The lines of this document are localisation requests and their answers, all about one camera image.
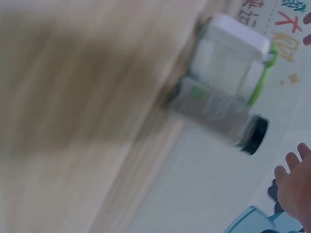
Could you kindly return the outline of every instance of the poster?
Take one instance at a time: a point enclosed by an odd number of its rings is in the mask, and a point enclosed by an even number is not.
[[[306,101],[311,99],[311,94],[302,95],[303,87],[308,88],[311,84],[311,0],[244,0],[238,21],[276,44],[280,61],[267,86],[269,92],[266,93],[270,94],[263,99],[277,99],[283,106],[281,113],[275,114],[275,122],[281,122],[279,130],[285,125],[282,118],[287,118],[291,124],[249,207],[232,221],[225,233],[304,232],[302,225],[284,212],[277,201],[274,168],[278,165],[287,168],[285,155],[297,152],[295,148],[300,142],[311,145],[311,125],[307,120],[311,111],[309,113],[302,108],[294,120],[288,119],[293,117],[299,105],[306,105]]]

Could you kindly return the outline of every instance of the label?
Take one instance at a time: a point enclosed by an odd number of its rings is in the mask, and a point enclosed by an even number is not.
[[[252,118],[246,104],[189,77],[181,81],[169,108],[233,144],[241,141]]]

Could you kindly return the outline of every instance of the teal object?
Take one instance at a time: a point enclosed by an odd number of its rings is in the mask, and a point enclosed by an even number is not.
[[[297,233],[302,229],[300,222],[286,212],[266,216],[251,206],[238,216],[224,233]]]

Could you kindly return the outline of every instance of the black lid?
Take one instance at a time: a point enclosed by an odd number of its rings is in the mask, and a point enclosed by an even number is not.
[[[242,149],[244,152],[247,152],[251,155],[255,154],[255,152],[261,145],[264,136],[266,135],[268,125],[269,122],[266,119],[258,117],[253,135],[251,135],[249,141]]]

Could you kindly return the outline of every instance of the plastic container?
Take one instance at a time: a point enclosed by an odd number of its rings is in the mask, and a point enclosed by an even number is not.
[[[176,86],[168,108],[251,155],[268,129],[268,121],[254,114],[245,103],[190,77]]]
[[[277,59],[268,38],[218,14],[197,39],[189,74],[252,106]]]

